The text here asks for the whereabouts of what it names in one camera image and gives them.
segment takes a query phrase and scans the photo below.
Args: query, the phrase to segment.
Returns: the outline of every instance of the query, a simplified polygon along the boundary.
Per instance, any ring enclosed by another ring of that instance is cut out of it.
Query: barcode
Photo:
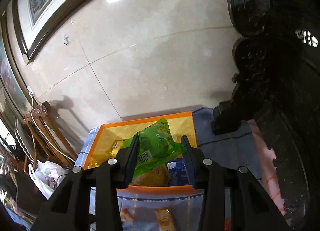
[[[167,167],[168,167],[168,170],[171,170],[171,169],[177,167],[177,162],[169,162],[169,163],[167,163]]]
[[[145,151],[143,154],[140,154],[137,159],[137,164],[145,162],[147,160],[152,159],[152,155],[150,150]]]

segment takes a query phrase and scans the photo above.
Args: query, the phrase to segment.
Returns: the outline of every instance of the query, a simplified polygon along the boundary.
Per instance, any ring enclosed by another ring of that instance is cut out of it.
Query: blue snack package
[[[184,186],[190,185],[187,175],[187,169],[183,159],[173,159],[166,163],[170,180],[168,186]]]

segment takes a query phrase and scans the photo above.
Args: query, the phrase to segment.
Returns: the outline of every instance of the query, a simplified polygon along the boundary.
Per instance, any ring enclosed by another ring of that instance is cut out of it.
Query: white picture mat
[[[66,0],[52,0],[33,26],[29,9],[29,0],[18,0],[18,14],[21,30],[28,49],[31,48],[32,43],[45,23],[65,1]]]

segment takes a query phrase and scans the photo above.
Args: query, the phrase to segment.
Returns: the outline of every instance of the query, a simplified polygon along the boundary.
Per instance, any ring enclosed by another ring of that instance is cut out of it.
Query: green plastic wrapper
[[[169,124],[164,118],[136,134],[139,137],[140,146],[134,178],[186,152],[183,144],[173,141]],[[132,138],[123,141],[124,147],[130,146]]]

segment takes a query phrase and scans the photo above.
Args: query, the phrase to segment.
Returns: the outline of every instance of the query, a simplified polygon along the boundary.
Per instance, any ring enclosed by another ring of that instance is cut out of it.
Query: open storage box
[[[103,124],[93,143],[87,159],[84,163],[84,169],[87,169],[94,160],[95,154],[101,154],[103,151],[111,148],[115,140],[128,139],[161,118],[165,118],[170,127],[172,138],[175,142],[180,142],[181,137],[186,135],[190,145],[197,148],[196,133],[193,125],[192,112],[168,114],[163,116],[149,117],[144,119],[124,121],[119,123]],[[185,186],[167,186],[167,187],[147,187],[147,186],[129,186],[126,190],[119,190],[131,193],[143,194],[196,194],[199,191],[192,188],[191,185]]]

